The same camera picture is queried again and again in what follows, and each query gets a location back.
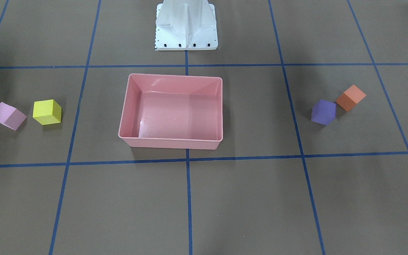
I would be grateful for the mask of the purple foam block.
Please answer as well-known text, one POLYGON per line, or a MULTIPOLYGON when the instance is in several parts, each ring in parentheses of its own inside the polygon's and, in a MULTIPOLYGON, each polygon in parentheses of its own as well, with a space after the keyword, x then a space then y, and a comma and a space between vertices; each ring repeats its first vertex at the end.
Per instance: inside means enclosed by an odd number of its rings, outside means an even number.
POLYGON ((322 125, 330 124, 336 118, 336 104, 319 100, 311 111, 311 121, 322 125))

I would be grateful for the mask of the light pink foam block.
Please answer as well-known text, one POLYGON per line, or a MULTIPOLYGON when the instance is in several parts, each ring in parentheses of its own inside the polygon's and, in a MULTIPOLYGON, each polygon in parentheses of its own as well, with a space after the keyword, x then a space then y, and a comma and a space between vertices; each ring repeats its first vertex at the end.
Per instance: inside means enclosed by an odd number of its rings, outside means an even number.
POLYGON ((12 130, 17 130, 25 121, 27 116, 17 108, 4 102, 0 103, 0 124, 12 130))

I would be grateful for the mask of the pink plastic bin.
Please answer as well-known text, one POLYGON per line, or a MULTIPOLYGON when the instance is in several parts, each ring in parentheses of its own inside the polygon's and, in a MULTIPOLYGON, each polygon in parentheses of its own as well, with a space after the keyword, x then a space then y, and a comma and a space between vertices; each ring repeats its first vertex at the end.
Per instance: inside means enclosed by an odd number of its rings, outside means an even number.
POLYGON ((215 150, 222 94, 220 77, 130 74, 118 136, 131 147, 215 150))

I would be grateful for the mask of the orange foam block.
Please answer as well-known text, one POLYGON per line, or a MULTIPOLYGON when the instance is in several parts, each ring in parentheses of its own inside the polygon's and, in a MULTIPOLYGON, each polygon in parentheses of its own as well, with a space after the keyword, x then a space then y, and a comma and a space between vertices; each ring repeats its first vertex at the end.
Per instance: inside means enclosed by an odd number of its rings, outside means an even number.
POLYGON ((366 94, 360 88, 351 85, 340 95, 340 97, 337 98, 337 100, 335 100, 335 103, 342 107, 346 112, 349 112, 365 97, 366 94))

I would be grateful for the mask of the yellow foam block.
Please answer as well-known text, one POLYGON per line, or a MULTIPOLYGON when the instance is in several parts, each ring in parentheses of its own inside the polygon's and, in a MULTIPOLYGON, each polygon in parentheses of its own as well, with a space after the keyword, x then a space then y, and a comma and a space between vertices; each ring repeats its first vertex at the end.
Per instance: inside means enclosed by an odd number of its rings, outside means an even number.
POLYGON ((41 125, 61 123, 62 107, 55 100, 36 101, 33 106, 33 118, 41 125))

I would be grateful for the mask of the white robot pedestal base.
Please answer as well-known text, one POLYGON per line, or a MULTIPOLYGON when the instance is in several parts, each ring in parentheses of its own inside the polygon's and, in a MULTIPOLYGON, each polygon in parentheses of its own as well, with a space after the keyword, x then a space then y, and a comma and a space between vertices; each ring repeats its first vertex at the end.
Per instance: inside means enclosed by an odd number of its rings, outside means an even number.
POLYGON ((164 0, 157 5, 155 24, 155 50, 218 48, 215 6, 207 0, 164 0))

